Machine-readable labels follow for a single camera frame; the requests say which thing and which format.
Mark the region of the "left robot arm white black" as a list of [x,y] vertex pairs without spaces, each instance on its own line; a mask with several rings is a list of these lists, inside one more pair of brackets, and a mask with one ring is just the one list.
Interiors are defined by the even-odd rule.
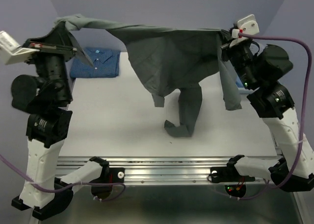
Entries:
[[56,165],[68,135],[72,102],[66,62],[79,51],[64,24],[47,35],[30,38],[24,47],[33,50],[28,64],[36,76],[19,75],[11,85],[12,106],[29,114],[26,127],[27,178],[20,195],[12,200],[19,210],[32,209],[34,218],[43,221],[63,212],[83,185],[98,186],[109,177],[109,163],[92,157],[76,171],[57,178]]

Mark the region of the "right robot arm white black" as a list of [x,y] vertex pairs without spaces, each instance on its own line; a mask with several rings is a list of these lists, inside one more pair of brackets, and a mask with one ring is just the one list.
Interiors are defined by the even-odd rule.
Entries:
[[222,57],[231,62],[246,89],[259,118],[268,126],[283,156],[277,160],[254,159],[243,155],[231,158],[223,174],[231,180],[258,177],[272,181],[286,192],[305,192],[314,187],[314,152],[297,118],[294,101],[279,79],[293,68],[287,52],[268,44],[259,54],[250,51],[252,38],[241,32],[221,32]]

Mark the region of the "grey long sleeve shirt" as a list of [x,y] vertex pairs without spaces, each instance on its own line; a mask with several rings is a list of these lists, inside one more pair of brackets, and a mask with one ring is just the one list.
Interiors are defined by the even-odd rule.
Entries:
[[201,109],[203,95],[200,82],[219,74],[225,108],[242,108],[232,65],[222,59],[220,29],[185,30],[177,28],[131,25],[103,19],[71,15],[58,18],[68,31],[83,28],[104,29],[126,47],[129,62],[153,98],[163,107],[165,97],[180,91],[179,126],[164,122],[164,129],[174,138],[190,137]]

